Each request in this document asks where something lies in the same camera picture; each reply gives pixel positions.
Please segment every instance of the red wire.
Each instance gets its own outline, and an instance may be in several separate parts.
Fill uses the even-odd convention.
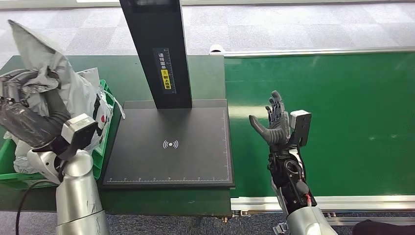
[[[311,206],[311,197],[308,193],[305,196],[307,197],[307,206],[310,207]]]

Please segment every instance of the yellow warning label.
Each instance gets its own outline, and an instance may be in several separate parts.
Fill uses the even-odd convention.
[[[164,88],[166,90],[171,90],[170,78],[168,76],[168,70],[161,70],[161,77],[163,78]]]

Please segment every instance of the black pants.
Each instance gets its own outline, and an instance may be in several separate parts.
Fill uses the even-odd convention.
[[[353,227],[353,235],[415,235],[415,225],[398,226],[365,220]]]

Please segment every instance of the robotic arm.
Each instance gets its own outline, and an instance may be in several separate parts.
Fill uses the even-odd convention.
[[[271,186],[286,217],[286,223],[275,227],[277,234],[336,235],[327,223],[307,182],[300,148],[307,144],[311,113],[300,110],[288,113],[277,91],[271,93],[271,108],[266,106],[269,127],[265,128],[255,116],[249,116],[251,126],[270,147],[267,168]]]
[[[105,211],[93,177],[92,156],[82,150],[90,144],[97,123],[86,114],[65,122],[61,137],[69,146],[60,155],[53,151],[31,150],[30,164],[56,189],[57,235],[108,235]]]
[[[69,119],[56,89],[41,93],[49,111],[48,117],[42,117],[17,99],[19,82],[12,83],[7,78],[0,79],[0,124],[33,148],[27,154],[30,164],[59,185],[56,233],[108,235],[105,211],[92,173],[92,156],[83,150],[91,143],[97,122],[86,114]],[[9,84],[7,92],[2,93],[4,80]]]

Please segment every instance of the green table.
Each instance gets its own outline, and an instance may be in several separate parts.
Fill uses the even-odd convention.
[[[118,101],[151,100],[150,89],[138,56],[69,56],[74,70],[98,67],[100,79],[105,79]],[[224,62],[221,56],[189,56],[192,96],[194,99],[225,98]],[[19,56],[14,56],[0,70],[5,73],[23,68]],[[108,142],[115,138],[120,118],[116,109]],[[107,147],[108,159],[112,147]],[[169,190],[101,190],[101,201],[107,213],[139,213],[161,215],[226,216],[231,214],[229,189],[169,189]],[[16,210],[23,192],[0,185],[0,210]],[[35,189],[25,202],[28,211],[55,211],[55,188]]]
[[[151,99],[136,56],[69,59],[76,71],[98,67],[120,102]],[[194,99],[223,98],[225,64],[236,189],[101,191],[109,213],[223,216],[231,213],[230,197],[274,196],[267,145],[248,121],[255,114],[267,122],[264,106],[272,90],[282,94],[289,111],[313,113],[301,153],[315,196],[415,195],[414,48],[229,54],[225,60],[189,56],[188,63]],[[1,72],[20,67],[13,57]],[[54,211],[53,191],[33,191],[28,209]],[[0,209],[15,210],[20,197],[21,192],[0,186]]]
[[[227,55],[231,196],[274,196],[267,145],[247,118],[267,123],[272,90],[313,114],[301,153],[315,196],[415,195],[414,50]]]

